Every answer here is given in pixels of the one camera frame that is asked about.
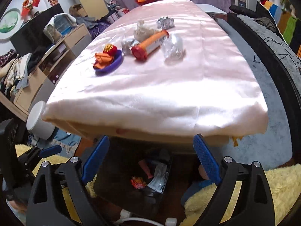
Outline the red orange foil wrapper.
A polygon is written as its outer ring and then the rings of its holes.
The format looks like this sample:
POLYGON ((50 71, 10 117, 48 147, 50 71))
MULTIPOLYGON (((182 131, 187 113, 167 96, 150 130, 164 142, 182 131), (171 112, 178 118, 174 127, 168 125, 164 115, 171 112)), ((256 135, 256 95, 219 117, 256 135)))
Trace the red orange foil wrapper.
POLYGON ((132 177, 131 185, 136 189, 143 189, 147 186, 143 178, 132 177))

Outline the crumpled silver foil ball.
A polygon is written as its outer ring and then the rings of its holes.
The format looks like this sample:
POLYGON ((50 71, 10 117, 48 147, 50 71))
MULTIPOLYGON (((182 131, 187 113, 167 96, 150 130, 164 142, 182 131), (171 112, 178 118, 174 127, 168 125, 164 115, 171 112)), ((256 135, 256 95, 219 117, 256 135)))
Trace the crumpled silver foil ball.
POLYGON ((131 55, 132 54, 132 47, 139 45, 139 41, 136 40, 134 37, 129 37, 125 38, 121 42, 121 47, 122 47, 122 53, 125 56, 131 55))

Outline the grey sofa throw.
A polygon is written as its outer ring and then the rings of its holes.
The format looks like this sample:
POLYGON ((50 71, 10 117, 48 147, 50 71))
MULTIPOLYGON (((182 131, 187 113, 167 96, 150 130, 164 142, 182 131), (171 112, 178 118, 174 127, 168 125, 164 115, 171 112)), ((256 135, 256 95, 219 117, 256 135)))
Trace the grey sofa throw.
POLYGON ((261 38, 261 43, 264 42, 271 48, 284 64, 292 79, 295 80, 297 85, 300 85, 300 59, 294 54, 287 43, 276 33, 255 22, 253 18, 245 15, 237 15, 237 17, 261 38))

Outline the pink satin tablecloth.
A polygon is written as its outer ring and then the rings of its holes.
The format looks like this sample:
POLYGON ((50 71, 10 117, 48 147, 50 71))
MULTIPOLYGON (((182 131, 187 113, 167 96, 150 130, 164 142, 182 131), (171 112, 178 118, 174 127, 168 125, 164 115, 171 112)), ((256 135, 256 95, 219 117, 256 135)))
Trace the pink satin tablecloth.
POLYGON ((268 108, 247 61, 227 33, 190 0, 165 0, 131 10, 95 38, 61 77, 42 119, 84 137, 116 135, 241 137, 264 133, 268 108), (167 61, 161 49, 145 62, 124 56, 112 73, 98 76, 95 54, 119 47, 138 21, 160 17, 175 26, 184 56, 167 61))

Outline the orange tube red cap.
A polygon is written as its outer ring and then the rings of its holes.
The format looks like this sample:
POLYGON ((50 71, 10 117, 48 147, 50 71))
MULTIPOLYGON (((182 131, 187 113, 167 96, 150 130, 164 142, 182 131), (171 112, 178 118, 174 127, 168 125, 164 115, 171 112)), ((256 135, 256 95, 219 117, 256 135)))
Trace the orange tube red cap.
POLYGON ((168 37, 169 33, 166 30, 153 34, 143 42, 133 46, 131 52, 138 61, 146 61, 148 55, 160 47, 168 37))

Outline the clear plastic wrap ball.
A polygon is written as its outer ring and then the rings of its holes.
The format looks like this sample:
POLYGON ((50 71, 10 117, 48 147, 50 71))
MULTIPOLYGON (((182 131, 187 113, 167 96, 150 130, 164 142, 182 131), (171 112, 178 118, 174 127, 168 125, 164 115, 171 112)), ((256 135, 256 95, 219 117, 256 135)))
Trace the clear plastic wrap ball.
POLYGON ((166 60, 180 60, 185 54, 183 39, 177 34, 170 34, 164 39, 161 50, 166 60))

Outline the black white snack bag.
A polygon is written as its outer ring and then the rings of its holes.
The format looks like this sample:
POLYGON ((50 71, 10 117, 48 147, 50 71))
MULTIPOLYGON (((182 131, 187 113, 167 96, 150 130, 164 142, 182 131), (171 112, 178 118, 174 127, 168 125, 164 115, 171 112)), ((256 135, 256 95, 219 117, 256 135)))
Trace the black white snack bag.
POLYGON ((158 162, 155 168, 155 174, 152 180, 148 183, 148 187, 155 192, 163 193, 167 181, 167 165, 161 162, 158 162))

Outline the white side table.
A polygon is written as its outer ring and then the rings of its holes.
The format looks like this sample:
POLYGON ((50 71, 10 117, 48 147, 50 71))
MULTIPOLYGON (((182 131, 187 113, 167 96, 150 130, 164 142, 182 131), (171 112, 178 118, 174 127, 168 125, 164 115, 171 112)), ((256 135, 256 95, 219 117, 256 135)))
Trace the white side table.
POLYGON ((227 15, 223 10, 210 5, 210 4, 196 4, 201 10, 205 11, 208 14, 219 14, 219 15, 227 15))

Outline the red gold round ornament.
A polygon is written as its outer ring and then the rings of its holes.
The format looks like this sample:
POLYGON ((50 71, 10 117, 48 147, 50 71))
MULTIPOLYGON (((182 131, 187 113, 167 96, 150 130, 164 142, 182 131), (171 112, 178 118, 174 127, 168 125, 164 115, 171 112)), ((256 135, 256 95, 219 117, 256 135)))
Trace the red gold round ornament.
POLYGON ((106 44, 103 50, 104 54, 108 54, 110 57, 115 57, 118 49, 115 45, 112 44, 106 44))

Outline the black television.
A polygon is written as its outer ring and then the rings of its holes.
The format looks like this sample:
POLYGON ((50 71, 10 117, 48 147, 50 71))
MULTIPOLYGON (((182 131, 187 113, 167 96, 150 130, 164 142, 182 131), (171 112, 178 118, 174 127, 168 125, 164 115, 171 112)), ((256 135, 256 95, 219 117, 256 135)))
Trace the black television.
POLYGON ((39 13, 30 21, 26 22, 11 38, 15 51, 24 56, 33 53, 38 46, 49 48, 52 42, 44 34, 43 30, 51 18, 56 14, 63 13, 60 4, 39 13))

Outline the black trash box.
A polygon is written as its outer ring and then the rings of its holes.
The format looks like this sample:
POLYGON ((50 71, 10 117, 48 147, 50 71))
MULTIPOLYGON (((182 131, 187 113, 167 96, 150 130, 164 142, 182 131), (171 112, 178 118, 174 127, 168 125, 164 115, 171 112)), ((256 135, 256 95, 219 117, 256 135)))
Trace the black trash box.
POLYGON ((117 218, 125 209, 149 219, 183 219, 181 198, 192 183, 201 180, 199 165, 195 154, 175 153, 149 142, 113 138, 97 173, 93 186, 96 197, 92 201, 100 213, 110 218, 117 218), (148 186, 159 163, 167 166, 162 192, 148 186))

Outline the purple bag on floor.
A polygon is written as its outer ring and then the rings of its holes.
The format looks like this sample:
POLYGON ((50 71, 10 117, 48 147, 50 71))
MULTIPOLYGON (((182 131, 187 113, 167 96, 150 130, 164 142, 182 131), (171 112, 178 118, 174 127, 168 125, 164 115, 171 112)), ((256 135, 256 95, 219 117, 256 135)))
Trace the purple bag on floor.
POLYGON ((97 20, 96 24, 91 29, 88 29, 91 35, 91 39, 94 40, 99 34, 103 33, 103 31, 107 29, 110 25, 111 23, 105 19, 97 20))

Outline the white cylindrical trash bin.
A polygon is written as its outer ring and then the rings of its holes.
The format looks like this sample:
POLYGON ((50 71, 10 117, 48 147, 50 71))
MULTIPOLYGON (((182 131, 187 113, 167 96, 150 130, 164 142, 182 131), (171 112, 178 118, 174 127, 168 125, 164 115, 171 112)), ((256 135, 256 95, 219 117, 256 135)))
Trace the white cylindrical trash bin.
POLYGON ((33 106, 28 115, 26 127, 30 133, 38 138, 47 140, 53 134, 55 126, 50 122, 43 121, 41 118, 45 105, 44 101, 39 101, 33 106))

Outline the wooden tv cabinet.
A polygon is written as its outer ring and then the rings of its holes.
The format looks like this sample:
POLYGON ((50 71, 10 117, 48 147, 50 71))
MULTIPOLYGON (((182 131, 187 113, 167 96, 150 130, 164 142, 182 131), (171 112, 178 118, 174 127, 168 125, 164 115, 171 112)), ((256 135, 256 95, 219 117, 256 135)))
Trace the wooden tv cabinet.
POLYGON ((53 45, 28 76, 28 86, 18 90, 13 103, 26 115, 34 104, 47 101, 70 64, 91 42, 84 24, 75 27, 53 45))

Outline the pink silicone bottle brush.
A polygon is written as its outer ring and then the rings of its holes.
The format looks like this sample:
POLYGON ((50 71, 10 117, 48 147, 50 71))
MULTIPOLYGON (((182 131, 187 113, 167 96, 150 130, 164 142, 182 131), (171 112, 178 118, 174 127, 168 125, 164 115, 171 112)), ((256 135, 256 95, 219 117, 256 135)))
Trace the pink silicone bottle brush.
POLYGON ((148 179, 152 179, 154 177, 145 160, 139 161, 138 164, 142 168, 142 170, 146 173, 148 179))

